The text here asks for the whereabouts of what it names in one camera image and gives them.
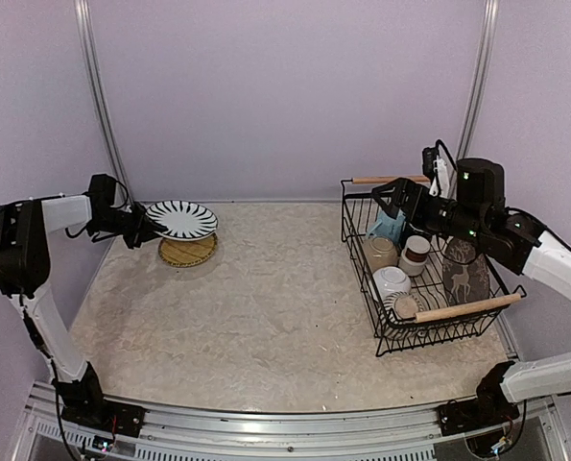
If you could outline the black white striped plate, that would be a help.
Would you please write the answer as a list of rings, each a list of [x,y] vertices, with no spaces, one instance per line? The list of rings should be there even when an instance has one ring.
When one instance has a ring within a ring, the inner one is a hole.
[[[183,242],[205,239],[218,228],[217,215],[206,206],[183,200],[157,202],[146,209],[146,216],[164,230],[161,237]]]

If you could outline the yellow woven plate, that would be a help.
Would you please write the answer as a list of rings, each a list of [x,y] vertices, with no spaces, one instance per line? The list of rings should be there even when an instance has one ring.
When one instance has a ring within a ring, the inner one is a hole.
[[[217,246],[216,234],[197,241],[176,241],[163,238],[158,246],[158,255],[170,266],[189,268],[205,263],[216,253]]]

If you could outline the white and brown cup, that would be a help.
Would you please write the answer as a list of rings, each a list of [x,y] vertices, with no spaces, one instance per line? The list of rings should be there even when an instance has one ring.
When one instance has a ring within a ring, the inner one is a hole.
[[[410,278],[419,276],[424,270],[430,250],[431,244],[425,237],[411,235],[400,254],[398,267]]]

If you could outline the grey deer pattern plate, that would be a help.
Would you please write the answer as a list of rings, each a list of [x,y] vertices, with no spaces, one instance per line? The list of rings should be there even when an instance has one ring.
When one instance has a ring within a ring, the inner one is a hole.
[[[489,271],[485,257],[467,241],[452,238],[443,252],[442,281],[449,305],[489,298]]]

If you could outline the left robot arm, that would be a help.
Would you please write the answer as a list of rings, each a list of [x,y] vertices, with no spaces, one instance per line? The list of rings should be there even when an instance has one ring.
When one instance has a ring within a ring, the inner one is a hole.
[[[63,400],[63,415],[94,427],[108,425],[114,411],[92,365],[74,345],[60,317],[50,283],[48,236],[79,226],[123,237],[131,249],[156,238],[165,226],[148,217],[138,202],[116,206],[117,181],[92,177],[83,194],[26,199],[0,206],[0,291],[19,312],[32,343],[50,368]]]

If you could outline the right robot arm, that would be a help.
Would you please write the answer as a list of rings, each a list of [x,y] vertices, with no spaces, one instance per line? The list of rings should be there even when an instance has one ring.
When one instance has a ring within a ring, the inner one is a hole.
[[[571,301],[571,246],[527,211],[505,205],[504,169],[484,158],[457,163],[457,196],[434,196],[428,187],[397,178],[371,191],[394,218],[415,228],[467,241],[516,275],[536,280]],[[571,394],[571,352],[538,361],[503,362],[477,388],[468,416],[491,425],[507,405],[548,395]]]

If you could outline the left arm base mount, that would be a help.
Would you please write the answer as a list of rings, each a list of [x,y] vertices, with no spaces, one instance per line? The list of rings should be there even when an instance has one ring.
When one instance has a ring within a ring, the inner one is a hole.
[[[90,402],[83,400],[66,404],[62,418],[70,423],[93,428],[103,432],[138,438],[144,423],[146,409],[139,405],[115,400]]]

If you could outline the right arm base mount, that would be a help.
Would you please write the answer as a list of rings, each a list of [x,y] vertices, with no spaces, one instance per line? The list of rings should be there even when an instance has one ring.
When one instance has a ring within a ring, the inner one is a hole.
[[[486,405],[479,399],[449,400],[437,408],[442,436],[451,436],[513,422],[520,416],[516,404]]]

